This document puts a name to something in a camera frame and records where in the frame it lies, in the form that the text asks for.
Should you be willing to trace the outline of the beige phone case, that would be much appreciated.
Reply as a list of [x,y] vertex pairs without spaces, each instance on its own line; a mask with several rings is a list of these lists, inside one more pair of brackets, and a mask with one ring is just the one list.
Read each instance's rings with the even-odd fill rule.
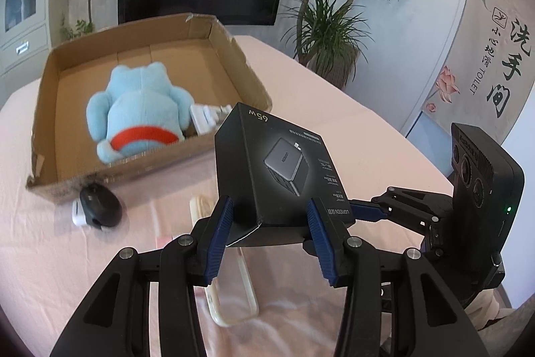
[[259,315],[256,293],[241,248],[227,248],[219,275],[205,288],[210,316],[220,327],[243,324]]

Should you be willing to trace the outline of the black charger box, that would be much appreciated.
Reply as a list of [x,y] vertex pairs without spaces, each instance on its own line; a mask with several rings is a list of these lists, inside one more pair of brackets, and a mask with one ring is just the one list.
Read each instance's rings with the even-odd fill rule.
[[215,135],[215,151],[219,194],[233,203],[228,246],[303,242],[314,197],[346,227],[354,225],[334,162],[315,132],[239,102]]

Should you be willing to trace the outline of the black computer mouse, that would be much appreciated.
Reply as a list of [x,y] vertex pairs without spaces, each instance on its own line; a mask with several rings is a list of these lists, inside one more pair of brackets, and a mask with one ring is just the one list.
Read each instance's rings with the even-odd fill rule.
[[88,226],[115,228],[121,222],[121,202],[106,186],[97,183],[87,185],[80,192],[80,201]]

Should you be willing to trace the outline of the white earbuds case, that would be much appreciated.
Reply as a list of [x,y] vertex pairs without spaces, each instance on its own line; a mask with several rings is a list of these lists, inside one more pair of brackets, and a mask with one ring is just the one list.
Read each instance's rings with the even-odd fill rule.
[[83,206],[80,199],[74,200],[72,204],[72,221],[77,227],[85,227],[87,225],[86,216],[83,211]]

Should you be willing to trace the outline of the blue plush toy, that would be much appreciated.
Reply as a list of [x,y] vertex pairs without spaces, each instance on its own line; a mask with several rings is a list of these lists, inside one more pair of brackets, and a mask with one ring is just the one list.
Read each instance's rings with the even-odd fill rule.
[[191,94],[172,84],[163,63],[116,66],[105,90],[90,97],[86,121],[96,153],[112,164],[185,140]]

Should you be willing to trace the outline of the pastel rubik's cube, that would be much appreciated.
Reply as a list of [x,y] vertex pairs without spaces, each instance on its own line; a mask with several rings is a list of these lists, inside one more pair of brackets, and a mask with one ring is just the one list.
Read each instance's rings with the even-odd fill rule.
[[158,236],[156,237],[156,248],[162,249],[176,238],[177,237],[173,235]]

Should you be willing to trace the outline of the toilet sign banner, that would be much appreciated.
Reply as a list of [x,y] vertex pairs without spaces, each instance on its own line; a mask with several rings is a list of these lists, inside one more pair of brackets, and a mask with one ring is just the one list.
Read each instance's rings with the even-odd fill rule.
[[534,84],[534,0],[466,0],[422,110],[443,130],[478,126],[506,139]]

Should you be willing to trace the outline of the cardboard box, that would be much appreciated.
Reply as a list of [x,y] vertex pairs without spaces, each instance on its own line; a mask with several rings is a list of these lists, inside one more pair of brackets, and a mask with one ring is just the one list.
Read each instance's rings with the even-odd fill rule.
[[27,189],[53,203],[210,149],[191,109],[272,101],[212,15],[125,23],[53,49],[34,113]]

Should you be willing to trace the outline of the grey filing cabinet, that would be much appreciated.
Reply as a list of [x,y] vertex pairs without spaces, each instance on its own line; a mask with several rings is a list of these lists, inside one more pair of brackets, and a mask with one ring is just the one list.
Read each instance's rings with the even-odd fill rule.
[[1,0],[1,89],[39,78],[51,47],[48,0]]

